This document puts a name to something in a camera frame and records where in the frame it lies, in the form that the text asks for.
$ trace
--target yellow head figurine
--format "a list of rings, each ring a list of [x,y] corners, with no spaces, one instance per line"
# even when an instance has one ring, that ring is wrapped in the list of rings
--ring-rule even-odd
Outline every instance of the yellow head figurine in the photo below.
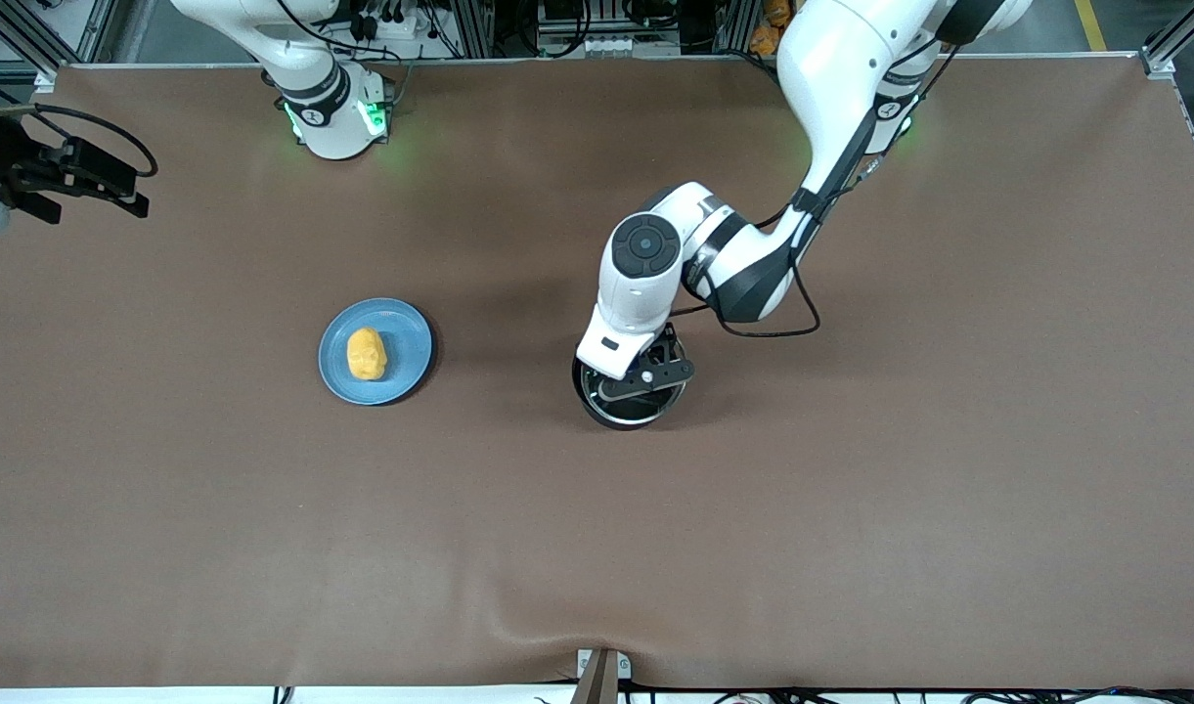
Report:
[[[349,372],[363,381],[382,378],[387,369],[387,350],[376,329],[361,328],[349,335]]]

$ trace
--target brown tabletop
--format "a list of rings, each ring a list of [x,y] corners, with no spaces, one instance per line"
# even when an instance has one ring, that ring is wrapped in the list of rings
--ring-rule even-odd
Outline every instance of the brown tabletop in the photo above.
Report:
[[[796,187],[752,68],[419,68],[349,163],[251,68],[53,101],[162,173],[143,222],[0,237],[0,685],[529,681],[611,646],[652,685],[1194,687],[1194,148],[1134,60],[959,60],[807,255],[820,333],[687,317],[698,376],[636,433],[570,387],[597,259],[665,184],[757,220]],[[375,295],[443,352],[363,409],[315,354]]]

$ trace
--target cable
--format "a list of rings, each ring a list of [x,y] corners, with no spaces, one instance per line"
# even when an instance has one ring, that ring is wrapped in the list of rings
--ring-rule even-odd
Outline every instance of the cable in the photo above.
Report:
[[[832,192],[832,194],[827,197],[827,200],[825,200],[824,210],[830,209],[830,206],[835,205],[835,202],[839,200],[841,197],[847,194],[848,192],[853,192],[853,189],[855,187],[856,184],[855,186],[842,187],[839,189],[839,191]],[[755,227],[762,229],[767,224],[775,222],[780,217],[783,217],[783,214],[787,212],[787,210],[788,210],[788,204],[784,204],[783,209],[780,209],[778,214],[771,215],[769,220],[763,220],[762,223],[757,223],[757,226]],[[819,308],[816,307],[813,298],[811,298],[810,290],[806,289],[806,284],[801,278],[801,264],[796,261],[796,255],[794,255],[794,253],[790,249],[788,252],[788,267],[792,271],[792,280],[794,282],[794,284],[796,284],[796,290],[801,292],[801,298],[804,299],[804,302],[806,302],[806,307],[810,308],[811,316],[814,320],[813,325],[811,325],[807,328],[780,331],[778,333],[745,333],[744,331],[738,331],[731,327],[731,323],[727,323],[725,317],[722,317],[722,314],[718,311],[716,308],[713,308],[714,317],[718,317],[718,325],[721,326],[722,329],[727,331],[727,333],[737,335],[737,338],[755,338],[755,339],[801,338],[801,335],[804,334],[818,333],[821,325],[824,325],[824,321],[821,321],[821,316],[819,315]],[[714,285],[714,279],[709,277],[708,268],[707,271],[704,271],[703,276],[704,276],[704,283],[709,285],[709,295],[716,295],[718,286]],[[703,311],[706,308],[710,308],[708,303],[704,305],[695,305],[691,308],[677,308],[672,309],[671,315],[669,316],[670,317],[688,316],[691,315],[691,313]],[[799,694],[799,692],[801,691],[793,691],[793,694],[798,696],[798,698],[806,698],[806,696],[812,696],[813,698],[817,698],[817,699],[811,699],[811,702],[814,702],[814,704],[833,704],[833,702],[831,702],[830,699],[824,699],[821,698],[821,696],[813,694],[812,692],[808,692],[807,694]]]
[[[669,26],[675,26],[678,24],[678,5],[673,6],[673,13],[669,18],[641,18],[632,10],[632,0],[623,0],[623,14],[627,14],[627,19],[632,19],[633,23],[645,27],[645,29],[666,29]]]
[[[462,58],[462,53],[457,50],[457,45],[453,43],[453,39],[449,39],[449,32],[445,32],[444,26],[441,25],[441,16],[436,12],[435,5],[430,0],[424,0],[419,2],[419,6],[421,6],[427,21],[431,23],[431,29],[439,37],[441,44],[444,44],[454,58]]]
[[[927,88],[922,89],[922,94],[919,94],[918,97],[918,103],[915,103],[913,107],[910,107],[910,112],[913,112],[913,109],[921,106],[922,101],[927,99],[927,94],[931,93],[933,86],[936,85],[936,81],[940,80],[940,76],[944,75],[944,72],[948,70],[948,64],[954,62],[954,58],[958,56],[958,53],[960,50],[962,50],[962,47],[960,44],[954,45],[954,48],[949,50],[948,57],[944,57],[944,63],[942,63],[940,70],[936,72],[936,75],[931,76],[931,81],[927,84]],[[909,117],[910,112],[906,112],[905,116]]]
[[[419,58],[421,57],[423,57],[423,45],[419,44]],[[408,88],[410,86],[410,76],[413,75],[413,66],[414,63],[419,62],[419,58],[414,58],[412,62],[410,62],[408,68],[405,68],[405,78],[401,79],[401,89],[398,89],[396,98],[392,98],[392,106],[394,107],[399,106],[401,104],[401,100],[405,99],[405,89]]]
[[[780,85],[780,76],[775,74],[775,69],[771,68],[770,64],[765,62],[765,60],[758,57],[758,55],[749,54],[747,51],[740,51],[739,49],[719,49],[718,54],[731,54],[732,57],[744,58],[745,62],[752,63],[755,67],[757,67],[758,70],[764,73],[767,78],[770,78],[770,80],[775,81],[775,85]]]
[[[158,174],[158,160],[154,159],[154,153],[149,152],[148,147],[144,147],[144,142],[141,142],[140,138],[136,138],[135,134],[128,132],[127,129],[123,129],[122,126],[118,126],[115,123],[104,119],[104,117],[92,116],[88,115],[88,112],[84,111],[75,111],[73,107],[63,107],[60,105],[43,105],[39,103],[37,103],[32,107],[35,109],[37,115],[39,115],[39,112],[50,112],[51,115],[55,116],[76,117],[76,119],[79,121],[88,122],[94,125],[109,129],[110,132],[117,134],[118,137],[125,138],[128,142],[130,142],[131,146],[139,149],[140,153],[144,155],[144,159],[148,160],[148,171],[147,172],[137,171],[136,175],[139,175],[140,178],[150,178]]]
[[[918,99],[915,100],[913,105],[910,105],[909,111],[905,111],[905,116],[900,118],[900,124],[905,124],[905,121],[910,119],[910,116],[913,115],[913,111],[917,111],[918,106],[922,106],[923,103],[927,103],[927,95],[931,93],[931,88],[933,86],[936,85],[936,81],[940,80],[940,76],[944,75],[944,70],[946,68],[948,68],[948,64],[954,62],[954,57],[958,56],[960,49],[962,49],[960,48],[960,45],[954,45],[954,48],[949,50],[948,55],[944,57],[944,63],[942,63],[942,66],[940,67],[940,70],[936,72],[936,75],[931,76],[931,80],[927,81],[927,88],[922,89],[922,93],[918,94]],[[892,148],[896,147],[897,142],[899,142],[899,138],[893,138],[892,143],[888,143],[888,147],[884,149],[884,152],[879,152],[878,159],[882,160],[884,156],[887,156],[888,153],[892,152]]]
[[[923,44],[922,47],[915,49],[913,51],[905,54],[904,57],[897,58],[896,62],[892,62],[892,66],[888,67],[888,70],[891,72],[892,68],[897,68],[901,66],[901,63],[909,62],[910,58],[917,57],[918,54],[927,51],[928,47],[935,43],[936,43],[936,37],[933,36],[931,39],[927,41],[927,44]]]
[[[321,43],[327,44],[328,47],[340,47],[341,49],[347,49],[347,50],[355,51],[355,53],[356,51],[364,51],[365,50],[365,49],[363,49],[363,48],[361,48],[361,47],[358,47],[356,44],[345,44],[345,43],[343,43],[343,41],[328,39],[328,37],[319,35],[319,32],[315,32],[309,26],[306,26],[306,23],[302,23],[301,19],[297,19],[296,14],[293,14],[293,10],[289,8],[289,6],[287,4],[284,4],[284,0],[275,0],[275,2],[279,6],[281,10],[284,11],[284,14],[288,14],[288,19],[293,19],[293,24],[295,24],[297,27],[301,27],[301,31],[306,32],[307,35],[309,35],[312,37],[315,37],[315,39],[319,39]],[[394,53],[394,51],[392,51],[392,50],[389,50],[387,48],[383,48],[383,49],[371,49],[371,50],[381,53],[384,58],[392,57],[392,58],[396,60],[396,63],[401,62],[401,57],[396,53]]]
[[[568,57],[577,49],[584,45],[584,39],[587,39],[587,32],[592,27],[592,8],[589,5],[589,0],[576,0],[576,36],[570,41],[570,44],[560,54],[548,54],[547,51],[540,50],[537,44],[530,39],[528,36],[528,27],[531,25],[531,19],[528,17],[528,10],[530,8],[533,0],[521,0],[519,6],[517,6],[516,13],[516,25],[517,32],[519,32],[519,41],[527,47],[534,57],[543,58],[561,58]]]
[[[6,93],[5,89],[0,89],[0,98],[6,101],[7,106],[21,106],[21,103],[19,103],[19,100],[16,100],[13,94]],[[30,112],[30,115],[32,117],[36,117],[36,121],[38,123],[45,125],[47,128],[50,128],[50,130],[59,134],[61,138],[70,138],[70,132],[66,132],[64,129],[61,129],[54,121],[48,119],[48,117],[37,116],[35,115],[35,112]]]
[[[756,227],[758,229],[763,229],[763,228],[770,227],[774,223],[780,222],[780,218],[783,217],[783,214],[787,214],[787,212],[788,212],[788,204],[784,203],[783,204],[783,209],[780,209],[778,214],[773,214],[769,218],[762,220],[762,222],[758,222],[753,227]]]

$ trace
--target yellow object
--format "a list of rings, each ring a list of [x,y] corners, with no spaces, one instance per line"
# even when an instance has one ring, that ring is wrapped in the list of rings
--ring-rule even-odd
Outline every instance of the yellow object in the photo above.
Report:
[[[788,0],[764,0],[762,8],[765,11],[765,21],[770,23],[770,26],[788,26],[788,19],[792,19]]]
[[[349,372],[363,381],[382,378],[387,369],[387,350],[376,329],[361,328],[349,335]]]
[[[769,57],[778,48],[780,32],[775,31],[775,27],[762,24],[753,29],[753,38],[749,41],[749,51],[759,55],[759,57]]]

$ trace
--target yellow floor line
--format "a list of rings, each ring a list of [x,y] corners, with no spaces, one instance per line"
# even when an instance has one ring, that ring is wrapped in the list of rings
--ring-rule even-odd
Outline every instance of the yellow floor line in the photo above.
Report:
[[[1093,0],[1075,0],[1075,8],[1078,11],[1078,21],[1083,23],[1083,33],[1088,36],[1089,49],[1104,51],[1104,37],[1101,36],[1101,25],[1096,21]]]

